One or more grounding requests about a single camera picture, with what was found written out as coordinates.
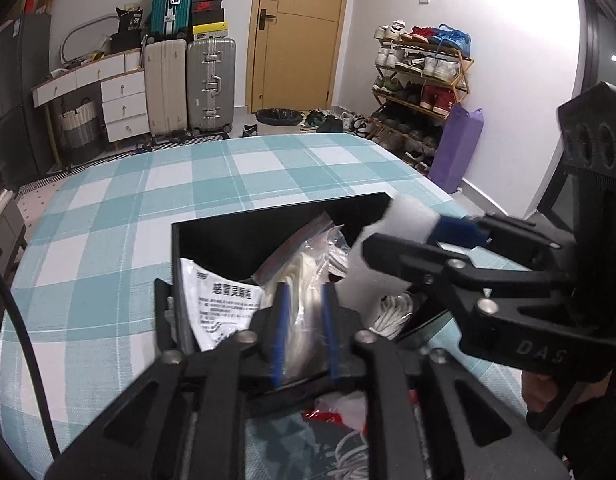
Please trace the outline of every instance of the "red sneaker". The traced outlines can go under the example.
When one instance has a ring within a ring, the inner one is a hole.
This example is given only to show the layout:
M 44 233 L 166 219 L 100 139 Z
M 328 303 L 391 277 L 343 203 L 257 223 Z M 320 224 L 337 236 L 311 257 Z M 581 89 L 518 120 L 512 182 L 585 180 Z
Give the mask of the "red sneaker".
M 437 89 L 433 86 L 424 86 L 424 91 L 421 94 L 421 102 L 419 106 L 426 110 L 432 110 L 437 100 Z
M 435 36 L 437 33 L 433 28 L 430 27 L 412 27 L 412 32 L 408 34 L 408 36 L 415 41 L 423 41 L 424 43 L 428 43 L 428 38 L 431 36 Z
M 449 88 L 437 88 L 437 100 L 433 111 L 447 117 L 454 106 L 454 92 Z

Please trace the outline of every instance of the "blue shoe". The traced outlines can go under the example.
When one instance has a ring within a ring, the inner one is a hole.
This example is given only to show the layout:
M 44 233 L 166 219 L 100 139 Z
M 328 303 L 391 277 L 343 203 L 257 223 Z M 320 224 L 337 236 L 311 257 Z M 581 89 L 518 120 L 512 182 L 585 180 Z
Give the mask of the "blue shoe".
M 433 44 L 443 44 L 452 48 L 458 48 L 463 57 L 470 57 L 470 44 L 472 43 L 470 35 L 457 28 L 449 27 L 445 23 L 439 25 L 439 34 L 429 38 L 429 41 Z

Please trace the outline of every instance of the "gray refrigerator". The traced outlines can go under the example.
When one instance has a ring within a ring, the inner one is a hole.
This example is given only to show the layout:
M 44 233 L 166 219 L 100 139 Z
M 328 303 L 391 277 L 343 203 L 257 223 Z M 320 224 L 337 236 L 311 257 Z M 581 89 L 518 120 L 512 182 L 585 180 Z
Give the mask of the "gray refrigerator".
M 43 178 L 54 163 L 31 89 L 48 76 L 50 15 L 22 14 L 0 32 L 0 170 L 9 189 Z

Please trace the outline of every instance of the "teal suitcase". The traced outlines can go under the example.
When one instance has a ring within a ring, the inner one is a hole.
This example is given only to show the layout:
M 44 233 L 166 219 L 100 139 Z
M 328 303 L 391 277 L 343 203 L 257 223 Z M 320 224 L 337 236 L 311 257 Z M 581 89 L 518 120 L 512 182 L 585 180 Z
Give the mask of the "teal suitcase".
M 152 0 L 150 33 L 157 40 L 185 38 L 192 0 Z

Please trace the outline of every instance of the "door handle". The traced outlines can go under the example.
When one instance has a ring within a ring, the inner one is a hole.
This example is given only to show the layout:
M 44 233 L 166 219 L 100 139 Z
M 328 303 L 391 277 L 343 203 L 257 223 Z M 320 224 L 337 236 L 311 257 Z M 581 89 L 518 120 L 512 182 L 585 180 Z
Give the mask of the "door handle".
M 277 16 L 275 14 L 267 14 L 266 9 L 261 9 L 259 12 L 259 30 L 265 30 L 265 20 L 275 20 Z

